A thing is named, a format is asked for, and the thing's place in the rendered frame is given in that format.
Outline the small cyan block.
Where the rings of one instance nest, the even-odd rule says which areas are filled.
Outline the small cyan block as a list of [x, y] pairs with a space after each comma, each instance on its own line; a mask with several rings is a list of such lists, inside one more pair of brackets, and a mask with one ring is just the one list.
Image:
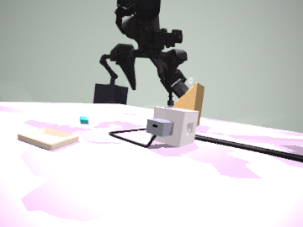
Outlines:
[[80, 116], [80, 124], [88, 124], [89, 119], [87, 116]]

